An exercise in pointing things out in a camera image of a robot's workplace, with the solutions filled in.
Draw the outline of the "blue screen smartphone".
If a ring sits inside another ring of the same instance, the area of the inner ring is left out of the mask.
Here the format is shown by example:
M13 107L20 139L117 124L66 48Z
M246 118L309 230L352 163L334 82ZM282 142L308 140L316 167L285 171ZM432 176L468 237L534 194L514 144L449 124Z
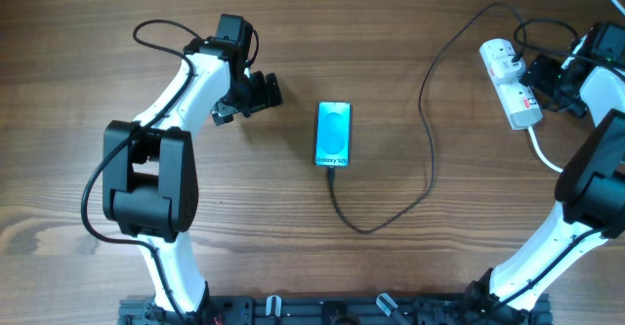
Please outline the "blue screen smartphone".
M314 164L348 167L353 107L349 102L320 102L315 121Z

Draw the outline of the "white power strip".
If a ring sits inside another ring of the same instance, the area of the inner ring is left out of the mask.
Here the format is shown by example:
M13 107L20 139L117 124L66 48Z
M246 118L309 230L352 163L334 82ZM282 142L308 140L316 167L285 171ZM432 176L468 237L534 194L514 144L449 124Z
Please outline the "white power strip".
M512 44L501 38L484 42L479 48L479 54L490 80L488 69L492 61L517 55ZM520 83L520 78L515 83L500 85L496 85L492 81L491 83L513 130L526 130L543 118L537 99L529 87Z

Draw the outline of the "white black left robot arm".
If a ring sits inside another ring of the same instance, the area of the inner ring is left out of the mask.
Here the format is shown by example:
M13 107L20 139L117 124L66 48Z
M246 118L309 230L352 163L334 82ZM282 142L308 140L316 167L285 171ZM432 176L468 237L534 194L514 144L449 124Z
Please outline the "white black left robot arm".
M275 75L250 69L258 47L249 21L221 15L215 35L193 34L173 53L181 67L150 108L104 130L104 157L92 177L103 181L104 215L122 234L117 243L139 247L146 261L155 288L138 313L146 322L220 320L188 232L199 200L193 139L208 118L224 125L282 103Z

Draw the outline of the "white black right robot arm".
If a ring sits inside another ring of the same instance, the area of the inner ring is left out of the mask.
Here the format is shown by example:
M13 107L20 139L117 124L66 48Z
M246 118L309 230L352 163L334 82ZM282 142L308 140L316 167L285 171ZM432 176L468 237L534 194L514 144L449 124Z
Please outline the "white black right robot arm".
M508 260L472 282L459 302L461 320L528 321L543 292L570 266L624 231L624 28L595 23L570 51L538 48L526 64L511 42L479 49L511 127L531 132L542 112L590 115L595 129L556 171L555 205Z

